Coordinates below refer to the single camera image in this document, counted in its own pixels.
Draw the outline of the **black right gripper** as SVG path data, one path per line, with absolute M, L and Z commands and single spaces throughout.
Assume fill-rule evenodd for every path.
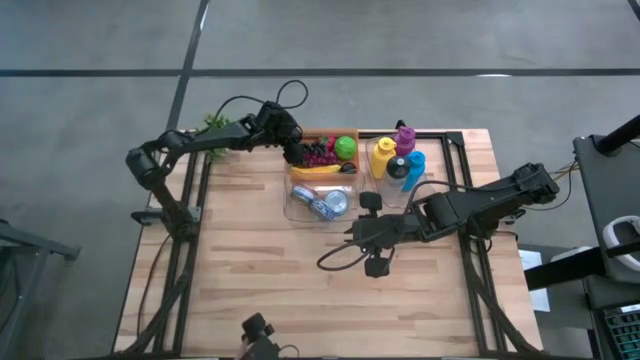
M 391 262 L 397 244 L 413 237 L 416 231 L 416 218 L 411 213 L 378 215 L 382 210 L 382 197 L 376 192 L 359 194 L 360 207 L 368 213 L 360 215 L 351 228 L 344 234 L 352 234 L 353 240 L 344 242 L 349 246 L 360 247 L 365 255 L 365 275 L 380 278 L 390 273 Z

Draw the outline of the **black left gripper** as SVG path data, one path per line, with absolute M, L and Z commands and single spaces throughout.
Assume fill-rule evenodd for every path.
M 259 130 L 257 145 L 280 146 L 289 165 L 303 165 L 303 131 L 284 107 L 275 102 L 265 102 L 256 115 L 255 122 Z

